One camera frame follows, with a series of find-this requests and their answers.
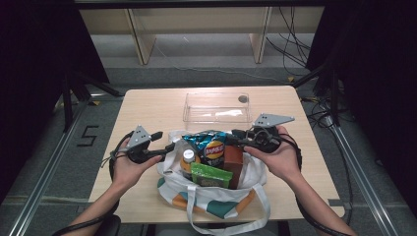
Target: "power cord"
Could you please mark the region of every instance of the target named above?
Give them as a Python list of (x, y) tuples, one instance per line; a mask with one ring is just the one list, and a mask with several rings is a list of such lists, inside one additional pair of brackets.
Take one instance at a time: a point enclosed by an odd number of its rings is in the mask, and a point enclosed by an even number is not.
[[(282, 64), (283, 67), (285, 69), (285, 71), (293, 76), (305, 76), (305, 75), (299, 75), (299, 74), (295, 74), (293, 72), (290, 72), (288, 70), (288, 68), (286, 67), (285, 64), (285, 57), (289, 58), (290, 60), (292, 60), (294, 63), (298, 64), (299, 66), (305, 68), (306, 67), (306, 61), (307, 60), (307, 55), (304, 52), (305, 49), (310, 50), (310, 46), (306, 45), (305, 43), (303, 43), (302, 41), (299, 40), (299, 38), (296, 36), (295, 33), (295, 25), (294, 25), (294, 17), (295, 17), (295, 8), (291, 7), (291, 22), (290, 24), (288, 24), (287, 19), (285, 18), (282, 9), (279, 7), (279, 13), (281, 14), (282, 19), (285, 21), (285, 24), (288, 28), (288, 36), (284, 37), (281, 33), (279, 33), (279, 36), (282, 37), (285, 40), (285, 46), (284, 49), (279, 48), (278, 46), (276, 46), (274, 43), (272, 43), (269, 38), (267, 37), (267, 41), (270, 43), (270, 45), (278, 52), (282, 53), (283, 57), (282, 57)], [(297, 58), (296, 56), (292, 55), (291, 53), (287, 52), (287, 47), (288, 44), (292, 43), (296, 45), (298, 54), (299, 54), (299, 58)]]
[[(348, 169), (347, 163), (346, 163), (346, 157), (344, 156), (344, 153), (343, 153), (343, 150), (342, 150), (342, 147), (341, 147), (340, 143), (337, 141), (336, 134), (331, 129), (333, 124), (328, 124), (327, 125), (323, 122), (323, 119), (331, 116), (330, 109), (327, 105), (328, 98), (326, 98), (326, 97), (321, 98), (321, 99), (319, 99), (319, 101), (316, 101), (316, 102), (317, 102), (317, 104), (315, 106), (313, 106), (311, 114), (308, 115), (307, 117), (313, 121), (313, 122), (311, 122), (311, 124), (314, 123), (312, 125), (312, 129), (314, 129), (315, 126), (318, 125), (320, 128), (327, 129), (332, 134), (333, 140), (334, 140), (334, 142), (335, 142), (335, 144), (336, 144), (336, 146), (337, 146), (337, 148), (340, 152), (340, 155), (342, 157), (342, 162), (343, 162), (343, 167), (344, 167), (344, 171), (345, 171), (345, 175), (346, 175), (347, 187), (348, 187), (348, 192), (349, 192), (349, 204), (351, 206), (353, 206), (353, 204), (352, 204), (353, 203), (353, 190), (352, 190), (352, 184), (351, 184), (349, 169)], [(318, 106), (320, 106), (322, 108), (322, 110), (316, 112), (315, 110)], [(350, 209), (347, 210), (347, 215), (346, 215), (346, 224), (347, 225), (350, 224), (352, 214), (353, 214), (353, 207), (351, 207)]]
[[(116, 149), (110, 153), (110, 157), (105, 158), (103, 160), (103, 164), (101, 165), (101, 168), (109, 160), (109, 167), (108, 168), (109, 168), (111, 180), (113, 180), (113, 175), (114, 175), (114, 168), (113, 167), (114, 167), (114, 161), (117, 158), (117, 157), (115, 157), (115, 156), (117, 156), (117, 151), (119, 150), (120, 146), (123, 144), (123, 141), (125, 141), (129, 137), (132, 137), (132, 134), (133, 134), (133, 132), (131, 132), (128, 135), (126, 135), (119, 142), (119, 144), (117, 145)], [(67, 234), (67, 233), (70, 233), (70, 232), (73, 232), (73, 231), (76, 231), (76, 230), (79, 230), (79, 229), (82, 229), (82, 228), (86, 228), (86, 227), (95, 225), (95, 224), (97, 224), (99, 222), (102, 222), (103, 220), (105, 220), (105, 219), (107, 219), (107, 218), (109, 218), (109, 217), (111, 217), (113, 215), (113, 213), (119, 207), (119, 202), (120, 201), (117, 201), (117, 203), (106, 214), (104, 214), (102, 216), (99, 216), (97, 218), (91, 219), (91, 220), (86, 221), (86, 222), (82, 222), (82, 223), (78, 223), (78, 224), (74, 224), (74, 225), (70, 225), (70, 226), (67, 226), (65, 228), (62, 228), (62, 229), (56, 231), (55, 233), (53, 233), (52, 236), (64, 235), (64, 234)]]
[[(278, 139), (280, 142), (286, 142), (286, 143), (290, 144), (295, 149), (295, 152), (296, 152), (296, 155), (297, 155), (298, 168), (300, 168), (300, 171), (301, 171), (301, 166), (302, 166), (301, 149), (298, 148), (297, 143), (295, 142), (295, 140), (291, 136), (289, 136), (287, 134), (280, 134), (280, 135), (281, 136), (287, 136), (288, 138), (290, 138), (292, 140), (292, 142), (291, 142), (289, 140), (284, 139), (283, 137), (279, 137), (279, 139)], [(348, 236), (348, 234), (345, 234), (345, 233), (339, 232), (337, 230), (328, 228), (328, 227), (318, 223), (317, 220), (315, 220), (309, 213), (307, 213), (307, 211), (304, 209), (303, 205), (298, 201), (297, 197), (295, 197), (295, 200), (296, 200), (298, 208), (300, 209), (301, 214), (307, 220), (307, 222), (309, 222), (313, 227), (327, 233), (328, 235)]]

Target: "black panel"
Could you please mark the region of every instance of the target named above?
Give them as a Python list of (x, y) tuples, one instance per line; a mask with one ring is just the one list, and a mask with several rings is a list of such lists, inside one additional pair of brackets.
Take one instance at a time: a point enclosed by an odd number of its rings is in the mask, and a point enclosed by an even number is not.
[(417, 215), (417, 8), (405, 2), (374, 6), (344, 84), (352, 112)]
[(108, 82), (80, 13), (29, 2), (0, 6), (1, 202), (31, 157), (65, 73), (74, 69)]

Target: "snack bag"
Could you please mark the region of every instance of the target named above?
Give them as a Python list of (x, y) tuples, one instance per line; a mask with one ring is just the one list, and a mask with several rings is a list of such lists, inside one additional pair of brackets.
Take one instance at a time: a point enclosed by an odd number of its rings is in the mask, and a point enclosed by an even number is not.
[(183, 139), (197, 152), (201, 164), (222, 169), (226, 137), (224, 132), (210, 130), (195, 135), (184, 135)]

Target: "aluminum rail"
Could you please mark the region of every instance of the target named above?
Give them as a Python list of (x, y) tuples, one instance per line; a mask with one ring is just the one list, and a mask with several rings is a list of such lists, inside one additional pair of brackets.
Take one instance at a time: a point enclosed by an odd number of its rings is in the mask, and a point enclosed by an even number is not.
[(78, 125), (81, 115), (85, 111), (88, 102), (83, 101), (79, 103), (79, 108), (77, 109), (76, 113), (74, 114), (75, 119), (72, 125), (69, 127), (66, 133), (64, 133), (53, 151), (46, 167), (44, 168), (39, 180), (37, 181), (33, 191), (31, 192), (30, 196), (28, 197), (21, 213), (17, 217), (13, 227), (9, 233), (10, 236), (21, 236), (25, 235), (30, 222), (39, 206), (41, 198), (48, 187), (50, 180), (52, 179), (55, 170), (64, 155), (64, 152), (68, 146), (69, 140), (72, 138), (75, 128)]
[[(327, 121), (329, 125), (332, 124), (332, 119), (330, 117), (327, 118)], [(341, 128), (334, 125), (330, 128), (334, 130), (334, 133), (340, 142), (341, 148), (345, 153), (346, 163), (352, 171), (352, 175), (354, 176), (365, 201), (374, 215), (375, 220), (380, 226), (382, 233), (385, 236), (399, 235), (386, 208), (378, 197), (374, 187), (372, 187), (372, 184), (368, 180), (368, 177), (359, 163), (358, 158), (342, 133)]]

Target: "grocery bag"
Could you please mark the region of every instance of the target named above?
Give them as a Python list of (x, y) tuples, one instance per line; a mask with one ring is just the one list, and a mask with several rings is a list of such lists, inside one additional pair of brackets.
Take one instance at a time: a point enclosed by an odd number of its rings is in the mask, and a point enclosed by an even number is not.
[[(244, 152), (243, 167), (236, 190), (220, 187), (201, 187), (180, 172), (180, 155), (176, 152), (184, 140), (176, 140), (174, 151), (168, 153), (164, 162), (157, 164), (161, 175), (157, 189), (171, 205), (187, 211), (190, 224), (202, 234), (234, 235), (263, 228), (269, 219), (270, 206), (263, 185), (267, 182), (266, 167), (263, 162)], [(237, 217), (245, 207), (258, 196), (263, 207), (262, 218), (221, 229), (204, 229), (193, 223), (193, 212), (205, 211), (219, 218)]]

